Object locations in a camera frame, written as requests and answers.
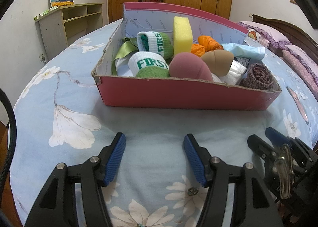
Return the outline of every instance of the blue gripper pad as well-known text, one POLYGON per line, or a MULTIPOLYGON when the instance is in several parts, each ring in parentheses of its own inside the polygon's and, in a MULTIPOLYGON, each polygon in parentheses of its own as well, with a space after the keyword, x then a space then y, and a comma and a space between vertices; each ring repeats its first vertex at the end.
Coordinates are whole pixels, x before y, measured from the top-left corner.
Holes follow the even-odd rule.
POLYGON ((105 167, 104 183, 106 185, 113 181, 118 170, 122 155, 126 147, 126 136, 123 133, 118 133, 113 142, 117 142, 108 159, 105 167))
POLYGON ((197 151, 201 147, 198 145, 192 134, 187 134, 184 137, 183 147, 197 182, 199 182, 203 187, 206 187, 207 179, 205 176, 205 166, 203 165, 197 151))
POLYGON ((283 134, 279 133, 273 127, 268 127, 265 130, 266 137, 271 141, 273 145, 281 147, 283 144, 288 144, 290 147, 290 141, 288 137, 284 136, 283 134))

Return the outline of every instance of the wall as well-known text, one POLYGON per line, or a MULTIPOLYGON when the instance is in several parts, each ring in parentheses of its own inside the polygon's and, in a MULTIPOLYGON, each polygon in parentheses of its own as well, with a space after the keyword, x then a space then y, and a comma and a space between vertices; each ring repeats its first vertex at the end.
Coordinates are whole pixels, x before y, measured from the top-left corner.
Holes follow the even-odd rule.
POLYGON ((287 21, 301 28, 318 42, 318 30, 311 27, 299 6, 289 0, 232 0, 231 21, 252 21, 249 13, 287 21))
MULTIPOLYGON (((90 2, 105 3, 103 22, 107 24, 107 0, 74 0, 75 4, 90 2)), ((44 66, 39 54, 45 53, 45 49, 34 16, 49 7, 48 0, 15 0, 0 21, 0 88, 8 95, 12 106, 26 84, 44 66)), ((0 120, 4 124, 8 122, 2 105, 0 120)))

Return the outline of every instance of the wooden floor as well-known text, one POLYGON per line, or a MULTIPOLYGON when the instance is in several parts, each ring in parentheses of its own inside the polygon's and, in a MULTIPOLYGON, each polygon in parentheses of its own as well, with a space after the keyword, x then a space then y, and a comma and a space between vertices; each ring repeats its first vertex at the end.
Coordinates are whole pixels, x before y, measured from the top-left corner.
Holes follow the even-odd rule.
MULTIPOLYGON (((0 121, 0 167, 2 168, 4 158, 7 154, 7 136, 8 130, 0 121)), ((22 227, 18 214, 16 212, 15 204, 12 197, 12 191, 9 182, 9 176, 5 183, 4 192, 2 195, 1 209, 7 216, 9 221, 15 227, 22 227)))

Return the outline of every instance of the orange cloth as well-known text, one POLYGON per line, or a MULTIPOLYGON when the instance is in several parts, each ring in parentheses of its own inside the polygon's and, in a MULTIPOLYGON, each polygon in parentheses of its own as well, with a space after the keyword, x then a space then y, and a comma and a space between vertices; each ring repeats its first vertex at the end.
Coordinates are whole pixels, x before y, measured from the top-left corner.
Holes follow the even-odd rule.
POLYGON ((223 47, 210 36, 198 37, 198 44, 192 44, 191 53, 201 57, 208 51, 216 49, 223 50, 223 47))

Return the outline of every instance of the yellow sponge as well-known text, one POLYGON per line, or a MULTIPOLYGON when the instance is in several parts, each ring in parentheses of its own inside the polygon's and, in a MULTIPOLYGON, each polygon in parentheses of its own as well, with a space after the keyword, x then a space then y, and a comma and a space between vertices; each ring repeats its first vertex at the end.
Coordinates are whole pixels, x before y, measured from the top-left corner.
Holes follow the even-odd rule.
POLYGON ((191 52, 192 30, 188 18, 175 16, 173 20, 173 53, 191 52))

